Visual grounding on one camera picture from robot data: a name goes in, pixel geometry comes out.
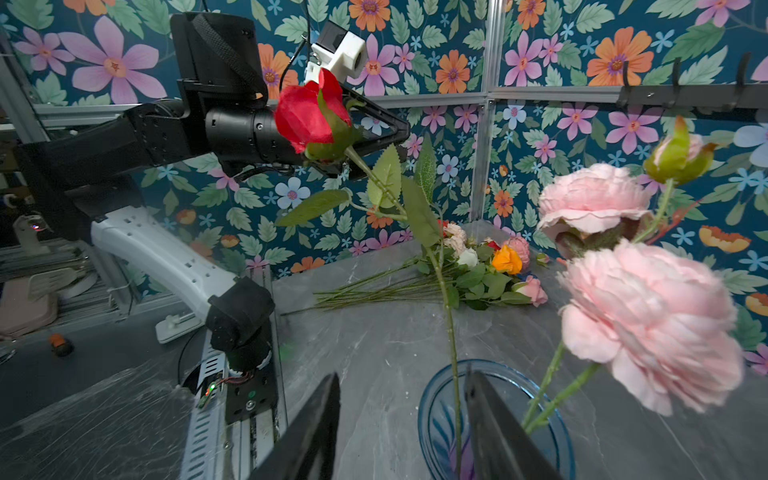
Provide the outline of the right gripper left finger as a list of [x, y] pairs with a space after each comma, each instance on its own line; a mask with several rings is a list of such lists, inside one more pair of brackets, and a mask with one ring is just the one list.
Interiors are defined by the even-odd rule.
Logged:
[[328, 374], [249, 479], [332, 479], [340, 409], [339, 376]]

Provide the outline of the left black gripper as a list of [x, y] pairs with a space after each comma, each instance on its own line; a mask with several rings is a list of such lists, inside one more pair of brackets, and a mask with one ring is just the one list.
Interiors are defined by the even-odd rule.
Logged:
[[[388, 133], [372, 133], [367, 132], [360, 121], [357, 123], [362, 137], [353, 148], [366, 165], [373, 168], [381, 152], [390, 147], [398, 154], [398, 160], [404, 162], [406, 148], [401, 144], [410, 136], [409, 123], [347, 86], [342, 87], [342, 92], [353, 120], [371, 118], [387, 125]], [[223, 168], [299, 166], [305, 161], [305, 157], [278, 132], [274, 112], [269, 108], [215, 107], [206, 114], [205, 131], [211, 151]], [[312, 144], [311, 165], [333, 178], [342, 174], [345, 165], [350, 179], [365, 176], [341, 144]]]

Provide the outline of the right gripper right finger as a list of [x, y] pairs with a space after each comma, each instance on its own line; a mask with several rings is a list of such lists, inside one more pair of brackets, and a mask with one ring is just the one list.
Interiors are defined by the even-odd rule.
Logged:
[[561, 479], [483, 373], [468, 372], [465, 401], [476, 479]]

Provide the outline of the blue purple glass vase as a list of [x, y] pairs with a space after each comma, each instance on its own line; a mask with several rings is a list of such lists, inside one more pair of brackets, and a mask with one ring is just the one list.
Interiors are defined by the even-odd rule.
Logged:
[[489, 360], [457, 363], [435, 374], [418, 410], [419, 442], [434, 479], [574, 479], [566, 424], [554, 411], [528, 434], [522, 420], [539, 386]]

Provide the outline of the pink peony flower stem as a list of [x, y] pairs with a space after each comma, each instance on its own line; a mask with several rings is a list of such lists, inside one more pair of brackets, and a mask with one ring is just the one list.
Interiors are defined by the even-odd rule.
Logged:
[[547, 368], [565, 354], [586, 369], [553, 399], [537, 394], [522, 419], [527, 433], [598, 371], [606, 370], [645, 408], [668, 416], [673, 402], [705, 412], [725, 404], [743, 381], [732, 336], [737, 308], [724, 281], [706, 264], [658, 245], [674, 223], [674, 191], [703, 176], [716, 147], [677, 118], [672, 133], [645, 160], [659, 197], [626, 168], [597, 163], [560, 176], [541, 193], [540, 229], [564, 257], [561, 340]]

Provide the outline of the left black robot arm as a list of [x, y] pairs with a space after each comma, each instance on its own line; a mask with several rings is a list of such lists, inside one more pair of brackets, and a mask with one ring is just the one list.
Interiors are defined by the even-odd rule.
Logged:
[[338, 175], [372, 177], [364, 156], [394, 154], [409, 127], [348, 87], [371, 60], [362, 38], [334, 23], [312, 45], [301, 85], [280, 87], [272, 100], [252, 21], [190, 11], [170, 19], [181, 77], [180, 97], [166, 99], [148, 74], [157, 51], [125, 48], [117, 28], [100, 19], [93, 38], [60, 35], [83, 61], [73, 81], [110, 88], [128, 109], [76, 136], [24, 144], [15, 155], [44, 219], [63, 238], [118, 256], [179, 297], [211, 333], [211, 344], [239, 372], [270, 356], [270, 293], [220, 269], [159, 225], [134, 175], [157, 181], [162, 171], [214, 155], [216, 182], [207, 192], [237, 198], [241, 183], [265, 171], [290, 175], [310, 165]]

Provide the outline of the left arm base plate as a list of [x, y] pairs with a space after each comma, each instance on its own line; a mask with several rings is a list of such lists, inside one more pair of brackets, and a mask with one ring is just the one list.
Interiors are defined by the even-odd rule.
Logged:
[[242, 378], [228, 380], [224, 385], [227, 424], [250, 419], [277, 407], [278, 388], [273, 363], [250, 371]]

